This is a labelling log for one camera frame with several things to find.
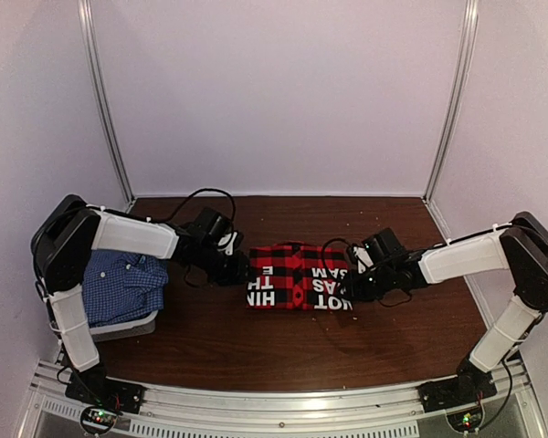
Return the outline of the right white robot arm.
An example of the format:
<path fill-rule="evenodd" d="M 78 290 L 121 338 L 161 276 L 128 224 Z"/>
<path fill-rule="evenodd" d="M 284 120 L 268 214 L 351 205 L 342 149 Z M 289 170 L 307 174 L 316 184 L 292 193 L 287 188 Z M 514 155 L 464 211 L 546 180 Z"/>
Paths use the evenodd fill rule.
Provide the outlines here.
<path fill-rule="evenodd" d="M 342 278 L 348 296 L 377 301 L 388 292 L 413 290 L 478 273 L 507 270 L 511 300 L 461 362 L 450 383 L 456 402 L 470 402 L 485 387 L 483 374 L 511 355 L 548 313 L 548 231 L 529 212 L 508 223 L 423 249 L 407 249 L 390 228 L 351 245 L 355 267 Z"/>

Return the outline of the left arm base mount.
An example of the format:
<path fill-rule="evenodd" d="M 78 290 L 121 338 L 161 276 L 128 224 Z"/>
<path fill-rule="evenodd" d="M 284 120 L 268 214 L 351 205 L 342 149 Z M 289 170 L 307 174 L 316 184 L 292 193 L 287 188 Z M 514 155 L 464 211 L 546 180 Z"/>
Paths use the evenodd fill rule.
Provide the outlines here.
<path fill-rule="evenodd" d="M 145 388 L 141 384 L 117 381 L 107 376 L 102 364 L 71 374 L 65 395 L 75 401 L 104 408 L 112 412 L 138 414 Z"/>

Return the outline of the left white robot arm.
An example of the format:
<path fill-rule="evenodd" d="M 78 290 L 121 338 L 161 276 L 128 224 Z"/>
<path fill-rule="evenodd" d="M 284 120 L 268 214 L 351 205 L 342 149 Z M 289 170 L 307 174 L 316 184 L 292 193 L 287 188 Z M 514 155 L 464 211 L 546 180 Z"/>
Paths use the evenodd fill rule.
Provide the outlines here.
<path fill-rule="evenodd" d="M 100 363 L 95 328 L 123 328 L 161 309 L 168 261 L 201 270 L 211 284 L 245 283 L 249 260 L 238 248 L 242 238 L 231 216 L 208 207 L 192 221 L 175 224 L 65 197 L 30 249 L 51 328 L 71 368 L 84 371 L 79 392 L 94 405 L 113 395 L 111 382 L 92 370 Z"/>

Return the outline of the red black plaid shirt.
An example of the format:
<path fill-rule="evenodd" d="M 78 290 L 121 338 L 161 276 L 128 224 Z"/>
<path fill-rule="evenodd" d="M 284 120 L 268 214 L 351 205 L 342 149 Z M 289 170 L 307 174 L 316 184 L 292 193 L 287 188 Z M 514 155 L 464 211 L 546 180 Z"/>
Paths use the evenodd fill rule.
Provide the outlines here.
<path fill-rule="evenodd" d="M 247 307 L 253 309 L 351 311 L 341 286 L 350 267 L 339 249 L 289 242 L 249 249 Z"/>

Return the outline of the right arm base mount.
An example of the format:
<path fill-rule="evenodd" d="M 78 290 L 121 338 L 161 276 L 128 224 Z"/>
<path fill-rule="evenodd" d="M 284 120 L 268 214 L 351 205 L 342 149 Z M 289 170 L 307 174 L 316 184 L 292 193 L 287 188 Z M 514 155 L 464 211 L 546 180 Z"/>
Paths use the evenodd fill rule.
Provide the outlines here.
<path fill-rule="evenodd" d="M 424 412 L 448 410 L 477 403 L 497 394 L 490 371 L 477 368 L 469 357 L 460 362 L 457 373 L 440 381 L 427 381 L 417 387 Z"/>

